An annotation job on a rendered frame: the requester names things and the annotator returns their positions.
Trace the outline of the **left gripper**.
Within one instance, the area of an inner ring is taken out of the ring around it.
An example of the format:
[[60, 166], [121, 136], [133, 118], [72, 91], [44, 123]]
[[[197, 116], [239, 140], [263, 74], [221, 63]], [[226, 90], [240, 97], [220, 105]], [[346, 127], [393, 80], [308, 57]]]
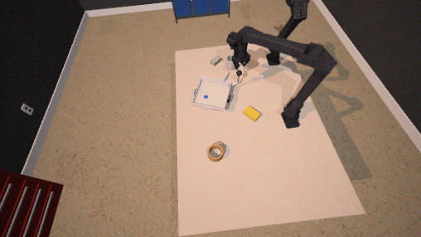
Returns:
[[[237, 51], [238, 51], [238, 49], [237, 49]], [[250, 61], [250, 54], [247, 52], [247, 50], [245, 52], [238, 51], [237, 58], [235, 56], [232, 56], [232, 62], [234, 63], [236, 70], [238, 70], [240, 64], [245, 66], [249, 61]], [[240, 62], [240, 64], [239, 64], [239, 62]]]

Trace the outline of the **brown hollow cylinder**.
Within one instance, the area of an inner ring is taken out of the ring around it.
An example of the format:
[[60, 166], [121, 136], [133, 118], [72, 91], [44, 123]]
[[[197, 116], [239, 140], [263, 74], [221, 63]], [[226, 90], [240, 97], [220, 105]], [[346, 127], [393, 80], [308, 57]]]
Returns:
[[[212, 157], [212, 156], [210, 155], [210, 151], [211, 151], [212, 149], [214, 149], [214, 148], [217, 148], [217, 149], [219, 149], [219, 150], [221, 151], [221, 155], [220, 155], [219, 157]], [[218, 161], [220, 161], [220, 160], [222, 159], [222, 157], [223, 157], [223, 148], [222, 148], [220, 145], [218, 145], [218, 144], [213, 144], [213, 145], [209, 146], [207, 153], [208, 153], [208, 157], [209, 157], [209, 159], [210, 159], [211, 161], [213, 161], [213, 162], [218, 162]]]

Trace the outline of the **yellow block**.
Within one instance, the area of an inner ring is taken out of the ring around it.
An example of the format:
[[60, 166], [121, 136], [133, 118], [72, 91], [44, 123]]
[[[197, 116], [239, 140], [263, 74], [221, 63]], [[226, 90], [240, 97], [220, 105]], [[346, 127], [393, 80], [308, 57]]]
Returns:
[[244, 114], [253, 121], [256, 121], [261, 115], [261, 113], [251, 108], [250, 106], [244, 111]]

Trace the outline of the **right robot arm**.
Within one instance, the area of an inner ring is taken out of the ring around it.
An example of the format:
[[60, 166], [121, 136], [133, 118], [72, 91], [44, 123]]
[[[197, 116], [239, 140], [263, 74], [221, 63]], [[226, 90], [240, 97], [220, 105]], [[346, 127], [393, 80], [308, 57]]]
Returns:
[[[287, 5], [289, 7], [291, 6], [291, 17], [282, 31], [278, 34], [278, 37], [287, 39], [296, 26], [303, 20], [307, 19], [307, 5], [309, 2], [310, 0], [286, 0]], [[272, 51], [270, 49], [269, 51], [271, 51], [271, 53], [266, 55], [269, 65], [279, 65], [279, 52]]]

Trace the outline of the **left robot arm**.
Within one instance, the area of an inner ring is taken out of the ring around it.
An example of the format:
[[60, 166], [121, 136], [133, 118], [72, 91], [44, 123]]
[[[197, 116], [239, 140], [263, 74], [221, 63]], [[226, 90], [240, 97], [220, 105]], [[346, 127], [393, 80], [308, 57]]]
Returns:
[[308, 78], [306, 84], [304, 84], [302, 89], [300, 89], [295, 99], [291, 99], [289, 104], [283, 108], [281, 115], [286, 128], [297, 128], [300, 126], [298, 119], [301, 112], [300, 109], [303, 107], [303, 103], [316, 89], [316, 87], [319, 86], [324, 77], [330, 74], [331, 70], [337, 64], [336, 60], [326, 49], [324, 49], [324, 46], [322, 45], [312, 42], [309, 44], [303, 44], [290, 41], [278, 36], [263, 33], [249, 26], [243, 27], [237, 33], [231, 32], [228, 35], [226, 42], [230, 44], [231, 50], [235, 49], [234, 56], [236, 58], [238, 51], [246, 51], [249, 43], [292, 56], [297, 58], [297, 63], [310, 66], [315, 69], [311, 76]]

